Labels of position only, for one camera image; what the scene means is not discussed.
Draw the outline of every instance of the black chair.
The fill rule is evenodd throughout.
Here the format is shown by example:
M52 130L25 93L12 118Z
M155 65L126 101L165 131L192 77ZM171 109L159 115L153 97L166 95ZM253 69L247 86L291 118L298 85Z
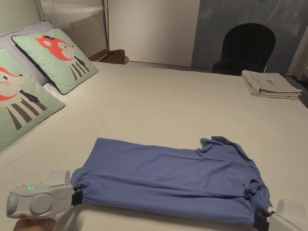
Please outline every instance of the black chair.
M275 34L264 25L236 26L227 33L221 60L213 65L212 73L238 76L243 70L263 73L275 44Z

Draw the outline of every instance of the stack of folded shirts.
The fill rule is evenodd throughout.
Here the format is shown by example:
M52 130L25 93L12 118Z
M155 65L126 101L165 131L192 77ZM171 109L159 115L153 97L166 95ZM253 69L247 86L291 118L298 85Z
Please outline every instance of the stack of folded shirts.
M302 92L278 73L242 71L242 78L249 93L254 96L298 100Z

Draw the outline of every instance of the cartoon fox print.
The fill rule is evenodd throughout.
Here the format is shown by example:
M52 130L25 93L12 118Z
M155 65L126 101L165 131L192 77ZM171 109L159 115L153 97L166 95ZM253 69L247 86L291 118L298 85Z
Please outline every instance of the cartoon fox print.
M47 48L54 57L64 61L67 65L69 65L75 81L90 71L86 67L85 63L75 56L74 46L70 47L63 40L52 38L47 35L43 35L42 38L38 38L36 40L43 47Z
M0 108L7 108L17 130L47 110L37 97L21 90L18 85L23 82L22 74L12 75L0 67Z

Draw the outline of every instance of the chair backrest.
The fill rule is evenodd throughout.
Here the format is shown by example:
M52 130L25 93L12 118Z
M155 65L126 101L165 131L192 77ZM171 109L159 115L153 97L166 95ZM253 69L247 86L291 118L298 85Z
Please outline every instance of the chair backrest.
M221 59L252 63L265 68L275 44L276 37L270 28L257 23L242 24L227 33Z

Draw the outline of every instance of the green pillow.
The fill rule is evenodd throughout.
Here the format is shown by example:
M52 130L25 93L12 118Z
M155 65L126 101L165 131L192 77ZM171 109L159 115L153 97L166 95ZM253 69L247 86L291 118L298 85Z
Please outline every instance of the green pillow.
M0 48L0 151L64 106Z
M63 95L98 72L60 29L40 34L17 35L12 40Z

